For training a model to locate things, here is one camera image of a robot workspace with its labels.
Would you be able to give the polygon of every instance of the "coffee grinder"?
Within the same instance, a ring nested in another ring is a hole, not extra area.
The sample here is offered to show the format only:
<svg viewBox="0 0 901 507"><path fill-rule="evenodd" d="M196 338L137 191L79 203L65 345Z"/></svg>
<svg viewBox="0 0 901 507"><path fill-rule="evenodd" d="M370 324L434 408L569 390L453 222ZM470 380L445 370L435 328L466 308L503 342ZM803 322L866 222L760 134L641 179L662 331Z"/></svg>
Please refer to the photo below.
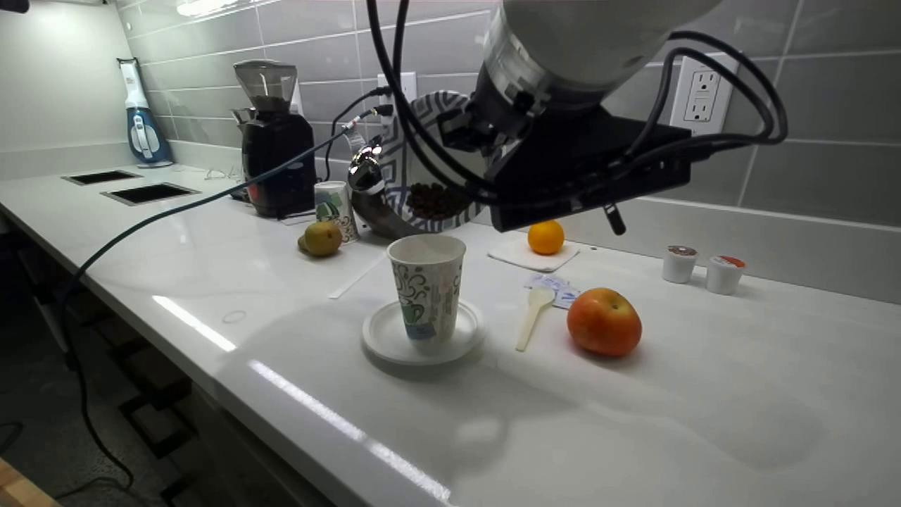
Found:
<svg viewBox="0 0 901 507"><path fill-rule="evenodd" d="M290 112L299 72L275 63L234 65L251 111L239 117L245 179L255 179L313 146L313 128ZM287 218L313 208L313 153L275 179L247 187L258 218Z"/></svg>

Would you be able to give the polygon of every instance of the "grey tile wall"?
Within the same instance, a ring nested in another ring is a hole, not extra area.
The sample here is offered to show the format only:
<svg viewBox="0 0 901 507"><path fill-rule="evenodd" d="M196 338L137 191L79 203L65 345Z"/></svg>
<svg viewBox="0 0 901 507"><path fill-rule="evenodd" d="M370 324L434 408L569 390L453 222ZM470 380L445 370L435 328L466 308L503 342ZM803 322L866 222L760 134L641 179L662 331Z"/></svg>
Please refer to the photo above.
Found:
<svg viewBox="0 0 901 507"><path fill-rule="evenodd" d="M116 10L34 3L25 18L3 11L0 153L124 142L116 58L130 58Z"/></svg>
<svg viewBox="0 0 901 507"><path fill-rule="evenodd" d="M382 27L390 27L397 0L376 3ZM420 90L472 89L480 34L499 3L413 0L404 67L420 73ZM373 89L365 0L239 0L196 20L182 18L178 0L117 0L117 11L163 128L182 142L239 145L230 111L245 98L230 65L245 59L299 65L300 104L318 135L348 98ZM901 173L894 20L897 0L724 0L693 22L773 77L793 131L787 146L697 163L693 187L670 198L901 225L901 201L890 191ZM659 65L648 65L604 108L648 117L656 80ZM758 131L758 118L734 98L725 128Z"/></svg>

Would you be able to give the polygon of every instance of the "white countertop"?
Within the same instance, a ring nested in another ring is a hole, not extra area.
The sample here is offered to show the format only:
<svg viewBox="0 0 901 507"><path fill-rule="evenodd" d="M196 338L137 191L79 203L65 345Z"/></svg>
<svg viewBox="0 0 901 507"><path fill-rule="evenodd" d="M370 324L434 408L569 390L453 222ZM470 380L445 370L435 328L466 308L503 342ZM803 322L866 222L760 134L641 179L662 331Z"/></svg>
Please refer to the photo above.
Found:
<svg viewBox="0 0 901 507"><path fill-rule="evenodd" d="M141 173L221 190L200 170ZM69 262L151 211L62 179L3 183L0 203ZM511 352L525 272L466 239L463 300L487 345L458 370L399 379L370 366L359 324L393 284L379 249L307 262L308 218L214 207L163 221L89 279L193 379L262 418L359 498L382 507L894 507L901 498L901 308L745 279L741 297L659 281L656 260L589 251L560 272L641 314L641 351L597 363L542 314Z"/></svg>

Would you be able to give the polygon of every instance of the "white plate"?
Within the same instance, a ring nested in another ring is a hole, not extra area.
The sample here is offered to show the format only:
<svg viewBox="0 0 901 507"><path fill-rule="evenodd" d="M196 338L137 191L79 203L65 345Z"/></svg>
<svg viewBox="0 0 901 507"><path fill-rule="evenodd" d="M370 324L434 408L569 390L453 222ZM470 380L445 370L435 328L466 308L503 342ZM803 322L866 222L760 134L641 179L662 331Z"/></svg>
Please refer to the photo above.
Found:
<svg viewBox="0 0 901 507"><path fill-rule="evenodd" d="M562 242L562 251L556 256L538 256L529 251L525 234L508 234L499 246L493 246L487 256L514 269L555 274L566 262L572 262L579 251L582 251L579 246Z"/></svg>
<svg viewBox="0 0 901 507"><path fill-rule="evenodd" d="M362 348L368 355L397 366L445 366L479 351L479 328L479 314L458 301L453 338L434 348L417 348L410 338L404 338L399 305L390 301L365 318Z"/></svg>

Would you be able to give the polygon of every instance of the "wall tile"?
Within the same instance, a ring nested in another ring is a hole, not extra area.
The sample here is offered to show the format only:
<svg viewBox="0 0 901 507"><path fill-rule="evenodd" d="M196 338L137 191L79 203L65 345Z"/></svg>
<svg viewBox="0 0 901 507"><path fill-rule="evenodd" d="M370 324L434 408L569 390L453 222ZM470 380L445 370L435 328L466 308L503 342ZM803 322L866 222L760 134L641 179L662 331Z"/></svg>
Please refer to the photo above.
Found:
<svg viewBox="0 0 901 507"><path fill-rule="evenodd" d="M172 149L179 163L201 167L211 174L230 174L230 179L242 174L239 146L172 142Z"/></svg>
<svg viewBox="0 0 901 507"><path fill-rule="evenodd" d="M221 146L239 146L239 134L234 121L216 121L216 118L172 118L178 139L193 142L193 145L221 145Z"/></svg>
<svg viewBox="0 0 901 507"><path fill-rule="evenodd" d="M255 15L237 11L227 18L211 18L204 22L173 27L163 31L147 31L131 36L134 55L144 59L182 59L216 52L239 52L258 45Z"/></svg>
<svg viewBox="0 0 901 507"><path fill-rule="evenodd" d="M147 31L141 3L120 7L117 18L120 18L124 34Z"/></svg>
<svg viewBox="0 0 901 507"><path fill-rule="evenodd" d="M0 149L117 142L116 58L130 58L116 10L34 3L0 18Z"/></svg>
<svg viewBox="0 0 901 507"><path fill-rule="evenodd" d="M358 80L358 34L265 48L265 59L290 63L300 82Z"/></svg>
<svg viewBox="0 0 901 507"><path fill-rule="evenodd" d="M220 11L193 15L193 18L179 11L179 3L182 0L144 0L141 3L141 18L144 18L141 27L147 31L161 31L161 28L172 28L172 27L201 27L201 22L234 18L251 7L268 7L273 0L234 0L234 3L225 3Z"/></svg>
<svg viewBox="0 0 901 507"><path fill-rule="evenodd" d="M787 214L901 225L901 149L760 149L745 207Z"/></svg>
<svg viewBox="0 0 901 507"><path fill-rule="evenodd" d="M897 0L805 0L790 55L901 48Z"/></svg>
<svg viewBox="0 0 901 507"><path fill-rule="evenodd" d="M397 0L382 3L382 22L393 27L397 18ZM410 0L408 20L425 20L425 18L448 18L448 15L463 15L463 11L493 11L500 0Z"/></svg>
<svg viewBox="0 0 901 507"><path fill-rule="evenodd" d="M330 124L330 121L308 121L308 128L313 128L314 145L331 139L331 124ZM348 153L348 145L345 145L342 139L338 139L338 142L331 145L331 158L348 158L348 156L352 156L352 153Z"/></svg>
<svg viewBox="0 0 901 507"><path fill-rule="evenodd" d="M793 139L901 142L901 58L787 59Z"/></svg>
<svg viewBox="0 0 901 507"><path fill-rule="evenodd" d="M752 158L752 149L734 149L734 153L720 153L704 163L694 163L693 183L665 191L665 198L736 207L748 158Z"/></svg>
<svg viewBox="0 0 901 507"><path fill-rule="evenodd" d="M355 0L355 27L368 31L365 0Z"/></svg>
<svg viewBox="0 0 901 507"><path fill-rule="evenodd" d="M420 73L479 73L487 27L489 15L408 27L401 67ZM359 73L379 73L368 34L359 34Z"/></svg>
<svg viewBox="0 0 901 507"><path fill-rule="evenodd" d="M370 90L370 84L362 82L320 82L307 84L300 82L300 103L303 103L303 118L307 121L331 121L352 98Z"/></svg>
<svg viewBox="0 0 901 507"><path fill-rule="evenodd" d="M169 142L178 139L172 117L156 117L156 128Z"/></svg>
<svg viewBox="0 0 901 507"><path fill-rule="evenodd" d="M265 52L209 55L172 63L147 63L155 67L161 89L227 89L237 84L234 65L265 59Z"/></svg>
<svg viewBox="0 0 901 507"><path fill-rule="evenodd" d="M155 63L144 63L137 59L137 72L141 72L141 80L144 80L144 90L147 94L156 94L163 84L161 84L161 67Z"/></svg>
<svg viewBox="0 0 901 507"><path fill-rule="evenodd" d="M615 89L603 108L613 117L624 118L648 118L652 108L652 97L659 90L662 72L659 67L645 67L632 80L628 80L622 89Z"/></svg>
<svg viewBox="0 0 901 507"><path fill-rule="evenodd" d="M779 58L796 0L724 0L687 28L725 41L755 58Z"/></svg>
<svg viewBox="0 0 901 507"><path fill-rule="evenodd" d="M758 63L758 67L773 82L773 73L776 73L773 63ZM765 97L748 72L741 72L736 77L745 80L760 98ZM743 98L736 90L731 90L725 131L729 134L758 134L760 128L763 128L763 118L752 108L752 103Z"/></svg>
<svg viewBox="0 0 901 507"><path fill-rule="evenodd" d="M283 43L355 28L352 0L280 0L258 11L262 43Z"/></svg>
<svg viewBox="0 0 901 507"><path fill-rule="evenodd" d="M247 108L242 89L189 89L156 94L169 117L234 121L237 108Z"/></svg>

